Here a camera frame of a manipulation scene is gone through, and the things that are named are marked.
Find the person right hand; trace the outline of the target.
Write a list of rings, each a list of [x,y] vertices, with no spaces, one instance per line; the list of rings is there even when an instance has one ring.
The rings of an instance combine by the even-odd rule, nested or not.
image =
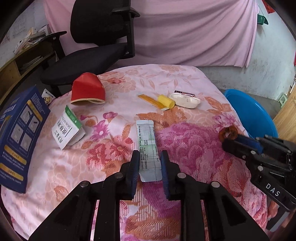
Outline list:
[[[274,218],[276,217],[278,210],[279,210],[280,206],[274,202],[273,200],[270,200],[269,204],[268,204],[268,209],[267,209],[267,220],[274,220]],[[287,226],[287,224],[290,222],[291,217],[293,216],[293,212],[289,213],[288,216],[285,218],[285,220],[281,223],[281,226],[283,228],[285,228]]]

